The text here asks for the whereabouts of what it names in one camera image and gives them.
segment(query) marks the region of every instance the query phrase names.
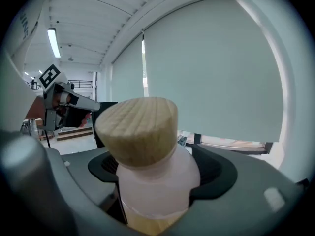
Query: railing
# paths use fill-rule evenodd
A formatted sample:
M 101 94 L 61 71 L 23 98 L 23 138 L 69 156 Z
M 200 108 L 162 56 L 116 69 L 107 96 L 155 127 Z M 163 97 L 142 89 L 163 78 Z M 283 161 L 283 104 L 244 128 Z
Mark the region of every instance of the railing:
M 31 82 L 26 82 L 26 84 L 28 84 L 33 90 L 41 89 L 41 85 L 38 83 L 38 81 L 34 82 L 34 84 L 32 84 Z
M 92 88 L 92 81 L 79 81 L 79 80 L 69 80 L 71 83 L 74 84 L 74 88 L 86 88 L 91 89 Z M 41 89 L 41 86 L 38 81 L 36 81 L 34 84 L 31 82 L 25 82 L 30 86 L 33 90 L 39 90 Z
M 74 84 L 74 88 L 92 88 L 92 81 L 69 80 Z

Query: wall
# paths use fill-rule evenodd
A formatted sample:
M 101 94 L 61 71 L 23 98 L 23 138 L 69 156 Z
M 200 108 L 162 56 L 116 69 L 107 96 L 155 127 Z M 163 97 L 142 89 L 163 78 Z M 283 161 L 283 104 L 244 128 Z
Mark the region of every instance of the wall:
M 284 119 L 274 164 L 297 182 L 314 175 L 314 42 L 303 20 L 286 0 L 237 0 L 261 27 L 281 71 Z
M 150 0 L 135 13 L 119 32 L 102 65 L 113 62 L 120 52 L 148 26 L 170 12 L 201 0 Z
M 112 100 L 117 102 L 144 96 L 142 35 L 128 45 L 113 63 L 111 91 Z
M 29 75 L 23 74 L 22 77 L 23 77 L 23 80 L 26 81 L 26 82 L 31 82 L 32 81 L 32 79 L 30 78 Z
M 83 91 L 78 91 L 78 90 L 74 90 L 74 92 L 84 97 L 88 97 L 92 99 L 92 92 L 83 92 Z
M 101 72 L 97 73 L 97 81 L 96 81 L 96 97 L 98 102 L 106 102 L 109 101 L 106 99 L 106 90 L 105 87 L 108 85 L 106 82 L 106 69 L 103 66 Z
M 64 69 L 63 72 L 65 73 L 68 80 L 81 80 L 81 81 L 93 80 L 93 73 L 89 73 L 88 71 Z
M 179 109 L 179 129 L 275 142 L 283 118 L 279 71 L 260 28 L 235 0 L 181 8 L 144 32 L 149 96 Z

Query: wooden step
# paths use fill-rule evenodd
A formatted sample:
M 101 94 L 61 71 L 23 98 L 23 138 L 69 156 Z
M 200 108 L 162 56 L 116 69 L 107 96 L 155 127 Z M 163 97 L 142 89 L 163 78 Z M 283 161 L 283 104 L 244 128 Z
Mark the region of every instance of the wooden step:
M 93 131 L 88 130 L 88 131 L 75 132 L 75 133 L 70 133 L 70 134 L 65 134 L 65 135 L 59 135 L 56 137 L 56 139 L 57 141 L 62 141 L 62 140 L 68 140 L 68 139 L 78 138 L 82 136 L 89 136 L 92 134 L 93 134 Z
M 72 134 L 72 133 L 78 133 L 82 131 L 92 131 L 92 127 L 86 127 L 86 128 L 75 128 L 71 130 L 66 130 L 66 131 L 61 131 L 58 133 L 59 136 L 61 135 L 67 135 L 67 134 Z
M 48 136 L 48 139 L 52 139 L 52 138 L 54 137 L 53 134 L 48 134 L 47 136 Z M 46 136 L 45 136 L 45 135 L 43 135 L 43 136 L 38 136 L 38 137 L 39 137 L 39 139 L 40 139 L 41 141 L 46 140 Z

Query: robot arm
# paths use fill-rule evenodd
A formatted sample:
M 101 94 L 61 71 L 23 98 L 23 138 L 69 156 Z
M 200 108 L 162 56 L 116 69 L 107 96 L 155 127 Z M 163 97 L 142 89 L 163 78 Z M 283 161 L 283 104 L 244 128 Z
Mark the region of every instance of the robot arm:
M 36 99 L 35 93 L 23 82 L 21 75 L 24 72 L 25 57 L 32 37 L 36 33 L 37 21 L 44 1 L 45 0 L 29 0 L 23 8 L 21 8 L 12 20 L 3 40 L 2 47 L 0 48 L 0 85 L 6 90 L 11 88 L 12 85 L 15 85 L 11 94 L 4 94 L 1 98 L 5 105 L 5 110 L 2 113 L 5 118 L 0 120 L 0 129 L 6 131 L 20 130 L 22 121 Z M 88 112 L 87 109 L 89 109 L 89 106 L 82 106 L 85 102 L 82 96 L 78 98 L 79 100 L 76 105 L 70 103 L 68 115 L 71 114 L 70 112 L 72 112 L 73 109 L 77 109 L 75 113 L 79 112 L 78 109 L 85 109 L 85 113 Z M 50 103 L 49 101 L 45 101 L 46 108 L 50 109 L 52 115 L 54 115 L 55 110 L 52 109 L 51 104 L 52 101 L 50 101 Z M 55 125 L 54 129 L 62 125 L 74 125 L 69 123 L 70 118 L 68 118 L 68 122 L 65 123 L 64 121 L 67 119 L 65 116 L 63 116 L 63 120 L 60 119 L 60 121 L 62 121 L 61 125 L 56 125 L 56 121 L 60 123 L 56 118 L 52 120 L 52 124 L 49 125 L 50 119 L 51 117 L 47 119 L 46 115 L 44 120 L 44 128 L 49 128 L 49 130 L 53 129 L 53 124 Z
M 79 127 L 87 113 L 100 109 L 100 103 L 75 93 L 74 84 L 54 65 L 39 77 L 39 82 L 44 90 L 46 108 L 44 125 L 39 126 L 41 129 L 54 131 L 62 127 Z M 53 106 L 56 94 L 61 95 L 57 107 Z

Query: bottle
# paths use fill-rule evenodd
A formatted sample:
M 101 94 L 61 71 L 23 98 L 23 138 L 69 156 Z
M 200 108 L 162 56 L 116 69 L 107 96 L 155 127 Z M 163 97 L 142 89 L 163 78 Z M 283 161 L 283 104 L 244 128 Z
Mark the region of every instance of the bottle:
M 119 163 L 116 175 L 128 225 L 150 235 L 180 218 L 190 190 L 200 185 L 194 158 L 177 144 L 177 123 L 172 101 L 145 97 L 110 107 L 95 124 Z

